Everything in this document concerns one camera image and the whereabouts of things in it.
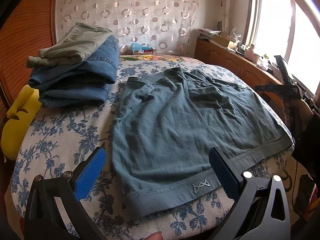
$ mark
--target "window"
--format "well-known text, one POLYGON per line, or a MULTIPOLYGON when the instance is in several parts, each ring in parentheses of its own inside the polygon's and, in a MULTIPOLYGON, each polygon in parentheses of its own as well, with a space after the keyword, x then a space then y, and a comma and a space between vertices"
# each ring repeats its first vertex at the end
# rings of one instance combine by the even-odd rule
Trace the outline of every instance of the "window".
POLYGON ((284 57, 298 82, 312 95, 320 90, 320 38, 308 17, 293 0, 253 0, 246 44, 255 53, 284 57))

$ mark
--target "blue floral pattern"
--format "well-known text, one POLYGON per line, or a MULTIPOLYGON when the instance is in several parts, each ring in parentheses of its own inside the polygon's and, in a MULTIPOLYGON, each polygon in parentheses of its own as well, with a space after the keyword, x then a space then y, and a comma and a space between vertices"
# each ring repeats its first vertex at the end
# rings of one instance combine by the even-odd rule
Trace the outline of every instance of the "blue floral pattern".
MULTIPOLYGON (((41 174, 45 178, 60 177, 64 171, 73 171, 97 146, 102 146, 107 152, 107 165, 89 196, 81 200, 81 203, 109 240, 139 240, 156 231, 162 231, 164 239, 180 239, 199 234, 221 223, 233 204, 233 200, 227 198, 221 187, 184 206, 137 221, 130 219, 129 208, 123 204, 121 187, 110 156, 111 124, 117 103, 129 76, 143 78, 173 67, 181 67, 186 71, 200 69, 212 78, 247 87, 225 68, 203 63, 147 60, 120 62, 117 81, 111 86, 105 104, 41 108, 38 111, 26 133, 12 175, 12 198, 20 215, 25 215, 29 190, 36 175, 41 174)), ((262 100, 262 103, 287 130, 265 101, 262 100)), ((291 148, 284 150, 251 170, 259 177, 280 175, 291 153, 291 148)), ((61 215, 68 231, 76 235, 68 216, 62 211, 61 215)))

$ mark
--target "metal screw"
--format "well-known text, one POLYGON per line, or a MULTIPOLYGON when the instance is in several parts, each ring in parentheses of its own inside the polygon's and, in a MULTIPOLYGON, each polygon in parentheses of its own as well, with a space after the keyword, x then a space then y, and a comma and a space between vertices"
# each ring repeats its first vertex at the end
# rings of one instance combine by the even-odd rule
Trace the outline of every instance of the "metal screw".
POLYGON ((63 173, 63 177, 65 177, 65 178, 70 178, 71 175, 72 175, 72 172, 71 172, 71 171, 65 171, 65 172, 63 173))
POLYGON ((35 176, 35 181, 40 181, 40 180, 41 180, 41 178, 42 178, 42 176, 41 176, 41 175, 37 175, 37 176, 35 176))
POLYGON ((250 171, 245 171, 245 172, 243 173, 243 176, 245 176, 247 179, 250 179, 250 178, 252 177, 252 174, 251 174, 250 171))
POLYGON ((277 181, 277 182, 280 182, 280 181, 281 181, 281 178, 280 178, 280 176, 278 176, 278 175, 274 175, 274 176, 273 176, 273 179, 274 179, 275 181, 277 181))

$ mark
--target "logo on garment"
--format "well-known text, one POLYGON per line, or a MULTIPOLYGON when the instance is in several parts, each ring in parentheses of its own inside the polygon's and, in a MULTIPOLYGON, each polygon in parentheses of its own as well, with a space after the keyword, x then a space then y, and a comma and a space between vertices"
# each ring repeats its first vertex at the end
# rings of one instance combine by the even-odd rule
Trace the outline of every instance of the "logo on garment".
POLYGON ((195 184, 191 184, 193 186, 193 191, 195 193, 198 192, 199 188, 203 187, 203 186, 208 186, 211 187, 211 185, 209 184, 209 182, 207 181, 207 179, 205 179, 204 182, 200 182, 199 185, 195 185, 195 184))

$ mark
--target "yellow inflatable toy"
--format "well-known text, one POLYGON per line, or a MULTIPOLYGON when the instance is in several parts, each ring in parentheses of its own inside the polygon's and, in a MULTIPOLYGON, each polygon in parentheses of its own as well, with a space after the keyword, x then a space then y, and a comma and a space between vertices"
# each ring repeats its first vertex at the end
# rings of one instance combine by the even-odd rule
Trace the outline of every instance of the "yellow inflatable toy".
POLYGON ((39 110, 39 90, 25 85, 7 112, 9 119, 2 130, 0 146, 4 155, 16 160, 23 138, 39 110))

